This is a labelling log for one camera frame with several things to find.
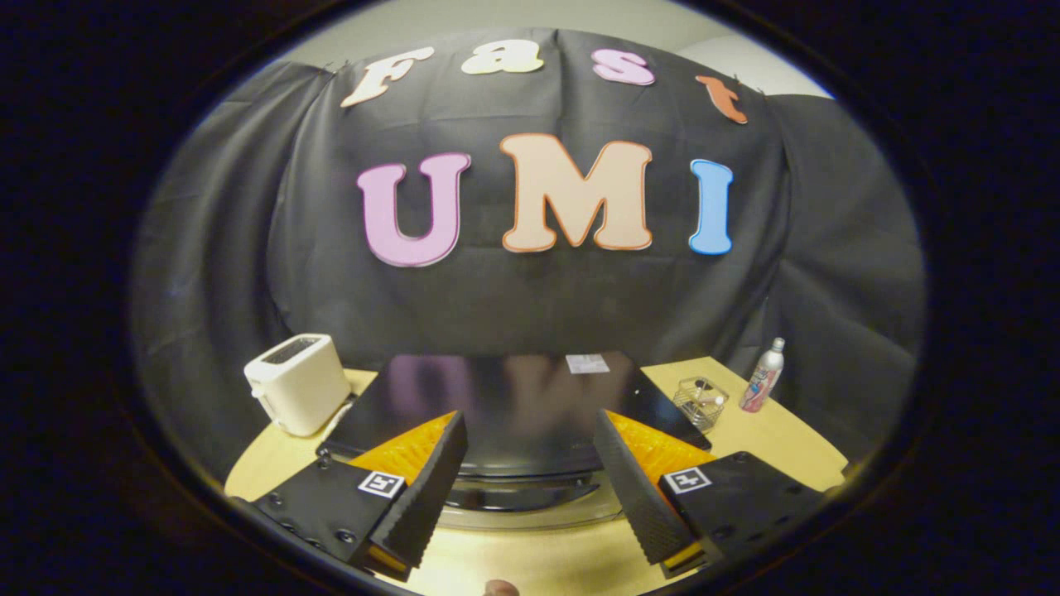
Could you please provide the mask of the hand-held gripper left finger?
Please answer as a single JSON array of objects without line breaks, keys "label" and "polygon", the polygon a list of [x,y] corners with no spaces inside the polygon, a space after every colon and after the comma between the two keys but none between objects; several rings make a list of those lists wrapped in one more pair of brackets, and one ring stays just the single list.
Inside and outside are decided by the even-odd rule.
[{"label": "hand-held gripper left finger", "polygon": [[408,580],[467,450],[462,411],[405,431],[348,463],[330,456],[234,504],[272,538],[336,569]]}]

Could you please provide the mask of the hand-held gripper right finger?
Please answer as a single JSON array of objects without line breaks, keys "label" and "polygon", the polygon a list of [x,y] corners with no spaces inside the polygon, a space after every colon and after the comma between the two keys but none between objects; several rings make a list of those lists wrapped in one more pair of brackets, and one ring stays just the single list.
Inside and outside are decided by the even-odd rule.
[{"label": "hand-held gripper right finger", "polygon": [[667,579],[746,560],[826,499],[746,450],[716,457],[617,411],[597,411],[594,445],[647,562]]}]

